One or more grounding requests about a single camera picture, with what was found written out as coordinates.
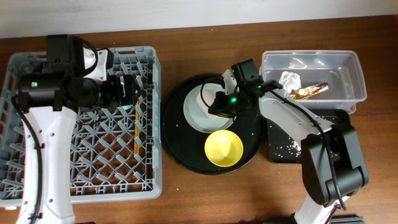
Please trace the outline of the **yellow bowl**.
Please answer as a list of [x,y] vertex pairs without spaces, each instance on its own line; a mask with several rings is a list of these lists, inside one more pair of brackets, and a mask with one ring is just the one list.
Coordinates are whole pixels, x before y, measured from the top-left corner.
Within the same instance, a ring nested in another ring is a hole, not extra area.
[[244,146],[240,137],[234,132],[219,130],[207,137],[204,150],[212,164],[218,167],[231,167],[241,160]]

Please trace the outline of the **brown gold coffee sachet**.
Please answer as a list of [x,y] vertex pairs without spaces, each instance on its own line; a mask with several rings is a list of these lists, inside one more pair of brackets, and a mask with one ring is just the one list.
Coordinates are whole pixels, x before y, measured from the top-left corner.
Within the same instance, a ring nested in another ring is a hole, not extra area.
[[329,86],[327,83],[319,83],[294,91],[290,94],[290,96],[295,100],[306,100],[324,91],[327,91],[328,89]]

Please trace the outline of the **white napkin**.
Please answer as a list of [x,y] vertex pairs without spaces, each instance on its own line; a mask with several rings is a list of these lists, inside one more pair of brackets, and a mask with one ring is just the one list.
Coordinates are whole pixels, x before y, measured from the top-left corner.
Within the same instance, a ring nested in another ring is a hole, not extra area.
[[293,93],[302,87],[300,75],[294,72],[282,72],[279,83],[285,90],[287,90],[288,93]]

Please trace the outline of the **food scraps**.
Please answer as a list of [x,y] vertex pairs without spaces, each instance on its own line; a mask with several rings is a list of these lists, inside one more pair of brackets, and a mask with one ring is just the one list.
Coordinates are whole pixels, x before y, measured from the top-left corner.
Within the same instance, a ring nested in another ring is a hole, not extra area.
[[309,134],[319,134],[313,123],[283,124],[280,127],[271,119],[267,120],[269,157],[274,162],[298,162],[301,159],[301,140]]

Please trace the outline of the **pink cup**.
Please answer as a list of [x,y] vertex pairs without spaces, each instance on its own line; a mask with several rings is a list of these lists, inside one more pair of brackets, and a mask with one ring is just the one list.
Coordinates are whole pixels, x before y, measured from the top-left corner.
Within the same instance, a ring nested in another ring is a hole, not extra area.
[[208,112],[208,107],[205,105],[205,103],[208,106],[211,106],[216,98],[216,91],[215,90],[203,90],[199,91],[195,98],[195,103],[198,106],[198,112],[201,117],[207,118],[207,119],[216,119],[217,116],[210,114]]

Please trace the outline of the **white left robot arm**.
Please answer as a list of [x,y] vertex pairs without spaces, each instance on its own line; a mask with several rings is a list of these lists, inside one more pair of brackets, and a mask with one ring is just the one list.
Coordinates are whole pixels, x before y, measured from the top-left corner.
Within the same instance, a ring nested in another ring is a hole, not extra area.
[[12,105],[25,136],[19,223],[74,223],[70,148],[79,111],[137,103],[134,75],[110,75],[114,54],[74,35],[47,37],[46,58],[22,75]]

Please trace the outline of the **white plate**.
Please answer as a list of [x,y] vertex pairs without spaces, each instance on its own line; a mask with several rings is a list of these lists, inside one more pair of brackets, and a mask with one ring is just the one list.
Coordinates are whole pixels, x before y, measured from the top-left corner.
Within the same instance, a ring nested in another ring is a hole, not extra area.
[[203,133],[227,129],[233,124],[232,118],[222,118],[209,114],[207,107],[201,100],[200,90],[202,84],[195,85],[190,90],[183,102],[183,114],[191,127]]

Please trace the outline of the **wooden chopstick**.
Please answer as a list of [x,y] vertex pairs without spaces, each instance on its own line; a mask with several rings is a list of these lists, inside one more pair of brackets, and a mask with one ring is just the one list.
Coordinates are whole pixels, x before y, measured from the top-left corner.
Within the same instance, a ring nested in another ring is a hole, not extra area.
[[[135,121],[134,121],[134,139],[139,138],[140,135],[140,130],[137,127],[137,122],[140,121],[140,114],[138,112],[138,108],[140,108],[140,101],[138,100],[135,107],[134,107],[134,111],[135,111]],[[138,154],[139,153],[139,148],[140,146],[138,145],[138,143],[136,141],[134,141],[134,153]]]

